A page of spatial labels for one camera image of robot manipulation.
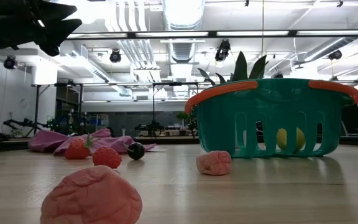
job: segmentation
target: toy fruit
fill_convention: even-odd
[[[279,129],[277,131],[277,145],[281,150],[287,148],[287,131],[285,129]],[[305,145],[305,135],[303,131],[296,128],[296,151],[299,151]]]
[[[122,158],[113,148],[100,147],[93,153],[92,161],[95,166],[105,165],[112,169],[117,169],[121,164]]]
[[[74,139],[68,149],[65,152],[66,159],[85,159],[91,154],[91,147],[95,141],[92,141],[94,137],[90,134],[86,137],[86,141],[81,138]]]
[[[144,148],[144,146],[138,142],[134,142],[134,143],[130,144],[129,146],[126,145],[125,143],[123,143],[123,145],[127,149],[128,156],[133,160],[141,159],[146,152],[146,149]]]

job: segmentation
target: hanging cable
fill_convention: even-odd
[[[262,0],[262,50],[260,56],[264,54],[264,34],[265,34],[265,0]]]
[[[1,105],[2,105],[2,112],[4,112],[4,103],[5,103],[5,92],[6,92],[6,81],[7,81],[7,69],[6,69],[6,73],[5,73],[5,84],[4,84],[4,91],[2,94],[2,101],[1,101]],[[1,132],[4,134],[4,129],[3,129],[3,122],[1,123]]]

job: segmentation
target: pineapple leaves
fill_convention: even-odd
[[[210,82],[212,85],[216,85],[212,79],[210,79],[209,75],[202,69],[197,68],[200,71],[200,74],[205,78],[204,82]]]
[[[200,71],[200,74],[204,77],[204,78],[209,78],[209,75],[202,69],[197,68]]]
[[[248,66],[247,66],[246,57],[242,52],[240,52],[236,61],[236,69],[234,70],[234,75],[231,81],[235,82],[235,81],[247,80],[248,79],[247,67]]]
[[[265,73],[266,65],[266,55],[256,61],[254,67],[252,68],[251,73],[249,74],[249,79],[258,79],[263,78]]]
[[[218,74],[218,73],[215,73],[215,74],[218,76],[219,81],[221,82],[221,84],[226,83],[225,79],[223,78],[223,76],[221,74]]]
[[[210,78],[206,78],[204,82],[210,82],[212,85],[216,85],[216,83]]]

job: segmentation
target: fluorescent light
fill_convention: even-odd
[[[270,35],[288,35],[288,31],[219,31],[216,33],[220,36],[270,36]]]
[[[45,27],[44,23],[41,20],[38,20],[38,23],[42,26]]]
[[[136,102],[146,103],[146,102],[153,102],[153,100],[137,100]]]
[[[136,37],[206,37],[208,32],[187,31],[187,32],[143,32],[136,33]]]
[[[300,30],[296,35],[358,35],[358,30]]]
[[[74,33],[70,34],[67,39],[97,39],[97,38],[126,38],[128,35],[126,33],[115,33],[115,32],[109,32],[109,33]]]
[[[195,44],[195,43],[205,43],[205,40],[160,40],[161,44]]]
[[[95,100],[83,101],[83,103],[133,103],[135,100]]]
[[[83,86],[109,86],[108,83],[84,83]]]
[[[153,83],[113,83],[113,85],[117,86],[150,86]]]
[[[164,102],[187,102],[187,100],[162,100],[161,103]]]
[[[83,101],[83,103],[107,103],[106,100]]]

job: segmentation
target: black object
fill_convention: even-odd
[[[15,56],[8,56],[4,62],[4,67],[6,69],[16,69],[17,68],[17,61]]]
[[[341,7],[341,6],[343,6],[343,1],[342,1],[342,0],[339,0],[339,4],[336,5],[336,7]]]
[[[156,137],[155,132],[164,130],[164,126],[160,125],[159,122],[156,122],[156,120],[153,120],[151,124],[139,124],[135,127],[136,131],[147,131],[148,136],[154,136]]]
[[[342,52],[340,50],[337,50],[328,55],[328,59],[330,60],[334,60],[334,59],[339,60],[341,59],[341,57],[342,57]]]
[[[43,128],[47,128],[48,126],[46,124],[41,124],[41,123],[34,123],[33,121],[31,121],[28,118],[24,118],[23,122],[20,121],[16,121],[13,119],[9,119],[7,121],[4,121],[3,124],[6,126],[11,127],[12,129],[17,129],[15,126],[12,125],[13,124],[17,124],[23,127],[30,127],[32,128],[24,137],[29,136],[29,134],[33,131],[33,130],[41,130],[41,128],[39,128],[39,126],[43,127]]]
[[[121,54],[119,54],[119,50],[112,50],[110,61],[112,63],[118,63],[121,61]]]
[[[338,81],[338,77],[332,76],[332,77],[329,79],[329,81]]]
[[[272,78],[284,78],[283,73],[279,72],[276,75],[273,75]]]
[[[62,20],[75,6],[43,0],[0,0],[0,49],[34,41],[49,56],[59,54],[59,45],[81,24]]]
[[[218,51],[216,52],[215,55],[215,60],[217,62],[223,62],[227,56],[229,56],[229,51],[231,50],[230,48],[230,43],[229,40],[222,40],[221,45],[219,46]]]
[[[133,160],[141,159],[146,152],[146,149],[144,148],[144,146],[138,142],[134,142],[134,143],[130,144],[129,146],[124,144],[124,146],[127,149],[128,156]]]

